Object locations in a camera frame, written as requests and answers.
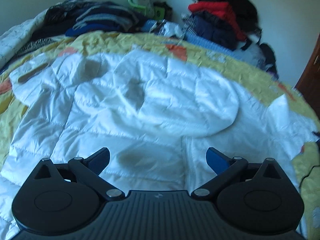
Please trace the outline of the crumpled black white plastic bag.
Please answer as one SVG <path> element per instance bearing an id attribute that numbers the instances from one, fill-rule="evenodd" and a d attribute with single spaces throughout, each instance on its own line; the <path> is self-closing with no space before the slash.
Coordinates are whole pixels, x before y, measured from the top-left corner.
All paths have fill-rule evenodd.
<path id="1" fill-rule="evenodd" d="M 173 37 L 181 40 L 184 38 L 184 32 L 180 25 L 167 20 L 148 20 L 141 27 L 141 31 L 144 33 L 154 33 L 158 36 Z"/>

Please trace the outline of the black garment on pile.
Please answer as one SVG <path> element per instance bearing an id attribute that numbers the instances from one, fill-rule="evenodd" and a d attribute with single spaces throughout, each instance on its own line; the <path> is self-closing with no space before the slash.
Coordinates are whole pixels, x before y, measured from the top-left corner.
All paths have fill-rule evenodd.
<path id="1" fill-rule="evenodd" d="M 198 0 L 199 2 L 227 2 L 235 13 L 236 21 L 244 32 L 261 30 L 256 7 L 249 0 Z"/>

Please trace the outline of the green plastic stool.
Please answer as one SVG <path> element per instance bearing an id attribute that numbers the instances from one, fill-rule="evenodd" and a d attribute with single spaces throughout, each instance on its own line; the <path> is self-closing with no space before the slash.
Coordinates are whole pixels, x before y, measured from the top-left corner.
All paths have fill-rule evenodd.
<path id="1" fill-rule="evenodd" d="M 151 18 L 156 21 L 160 20 L 172 20 L 172 7 L 166 2 L 153 2 L 153 5 L 139 5 L 133 2 L 133 0 L 128 0 L 129 6 L 136 12 Z"/>

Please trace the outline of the white patterned bed sheet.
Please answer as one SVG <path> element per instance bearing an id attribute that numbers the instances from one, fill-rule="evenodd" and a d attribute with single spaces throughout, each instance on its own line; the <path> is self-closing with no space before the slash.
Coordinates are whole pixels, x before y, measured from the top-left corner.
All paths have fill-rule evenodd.
<path id="1" fill-rule="evenodd" d="M 15 25 L 1 35 L 1 68 L 29 41 L 34 31 L 43 26 L 47 9 L 34 18 Z"/>

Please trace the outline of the white quilted down jacket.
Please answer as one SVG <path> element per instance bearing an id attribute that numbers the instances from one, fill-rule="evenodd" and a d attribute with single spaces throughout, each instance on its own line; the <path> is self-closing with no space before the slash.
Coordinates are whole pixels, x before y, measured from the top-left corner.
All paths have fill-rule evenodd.
<path id="1" fill-rule="evenodd" d="M 10 75 L 28 110 L 1 170 L 1 239 L 19 229 L 16 193 L 37 163 L 66 163 L 106 147 L 101 177 L 124 192 L 193 191 L 213 178 L 206 151 L 259 163 L 271 157 L 294 185 L 291 163 L 316 124 L 281 95 L 264 106 L 220 73 L 155 53 L 41 54 Z"/>

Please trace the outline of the black bag by wall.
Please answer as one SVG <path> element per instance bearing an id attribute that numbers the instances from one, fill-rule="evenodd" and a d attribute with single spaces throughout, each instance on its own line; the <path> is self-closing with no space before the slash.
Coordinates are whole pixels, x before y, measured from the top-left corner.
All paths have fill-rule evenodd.
<path id="1" fill-rule="evenodd" d="M 265 57 L 265 71 L 268 74 L 272 75 L 272 78 L 274 80 L 279 80 L 279 75 L 276 67 L 276 56 L 273 49 L 266 43 L 260 44 L 259 47 Z"/>

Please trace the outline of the light blue knitted blanket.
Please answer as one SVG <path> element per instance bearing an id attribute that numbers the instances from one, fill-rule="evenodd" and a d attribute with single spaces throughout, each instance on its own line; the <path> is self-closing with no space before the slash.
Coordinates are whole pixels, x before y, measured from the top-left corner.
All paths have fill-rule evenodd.
<path id="1" fill-rule="evenodd" d="M 186 33 L 184 36 L 184 40 L 193 45 L 200 46 L 200 47 L 215 51 L 217 53 L 223 53 L 225 55 L 231 56 L 234 59 L 237 59 L 237 60 L 241 59 L 240 56 L 236 55 L 236 53 L 234 53 L 233 51 L 221 45 L 218 45 L 212 41 L 208 41 L 207 39 L 201 38 L 197 35 Z"/>

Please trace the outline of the brown wooden door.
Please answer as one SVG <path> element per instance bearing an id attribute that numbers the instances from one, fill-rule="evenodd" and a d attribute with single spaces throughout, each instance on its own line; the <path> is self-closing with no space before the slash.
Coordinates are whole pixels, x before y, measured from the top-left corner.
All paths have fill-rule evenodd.
<path id="1" fill-rule="evenodd" d="M 304 96 L 310 96 L 314 91 L 319 90 L 319 36 L 295 88 Z"/>

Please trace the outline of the red jacket on pile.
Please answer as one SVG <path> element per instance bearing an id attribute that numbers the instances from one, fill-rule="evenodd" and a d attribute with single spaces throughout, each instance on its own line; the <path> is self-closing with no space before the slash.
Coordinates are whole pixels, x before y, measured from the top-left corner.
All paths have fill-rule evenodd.
<path id="1" fill-rule="evenodd" d="M 235 13 L 228 2 L 196 2 L 188 5 L 188 9 L 192 13 L 206 11 L 211 15 L 217 16 L 233 28 L 240 41 L 245 41 L 247 38 L 245 33 L 240 29 L 236 21 Z"/>

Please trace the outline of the yellow cartoon bed quilt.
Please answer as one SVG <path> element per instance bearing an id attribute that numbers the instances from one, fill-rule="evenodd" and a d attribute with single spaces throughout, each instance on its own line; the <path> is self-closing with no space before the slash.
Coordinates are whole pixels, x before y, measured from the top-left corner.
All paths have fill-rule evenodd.
<path id="1" fill-rule="evenodd" d="M 104 33 L 94 31 L 77 38 L 64 38 L 25 55 L 11 64 L 1 75 L 1 83 L 8 83 L 9 90 L 1 94 L 1 170 L 9 155 L 14 134 L 28 110 L 14 95 L 9 75 L 18 67 L 44 54 L 49 59 L 72 54 L 91 56 L 98 53 L 124 55 L 133 50 L 143 50 L 177 59 L 198 67 L 207 67 L 228 80 L 244 87 L 264 106 L 284 95 L 289 109 L 315 122 L 319 131 L 319 119 L 304 99 L 290 88 L 272 80 L 272 77 L 252 65 L 228 55 L 210 51 L 185 41 L 174 41 L 152 34 Z M 303 199 L 305 210 L 301 233 L 307 239 L 319 239 L 319 149 L 315 141 L 306 142 L 291 163 L 297 178 L 294 185 Z"/>

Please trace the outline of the dark folded clothes stack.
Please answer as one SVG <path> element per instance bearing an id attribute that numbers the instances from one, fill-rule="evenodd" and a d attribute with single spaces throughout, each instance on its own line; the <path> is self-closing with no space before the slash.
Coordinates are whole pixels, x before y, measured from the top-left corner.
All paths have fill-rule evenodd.
<path id="1" fill-rule="evenodd" d="M 84 33 L 134 33 L 149 19 L 128 7 L 107 1 L 67 0 L 50 7 L 42 27 L 33 32 L 32 41 L 65 35 L 78 37 Z"/>

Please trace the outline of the navy blue jacket on pile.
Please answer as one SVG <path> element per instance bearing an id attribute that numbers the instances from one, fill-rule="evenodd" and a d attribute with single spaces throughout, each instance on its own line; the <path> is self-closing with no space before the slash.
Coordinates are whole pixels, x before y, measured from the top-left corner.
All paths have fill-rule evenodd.
<path id="1" fill-rule="evenodd" d="M 232 51 L 236 50 L 239 39 L 233 27 L 225 20 L 207 11 L 191 14 L 194 30 L 199 37 L 217 43 Z"/>

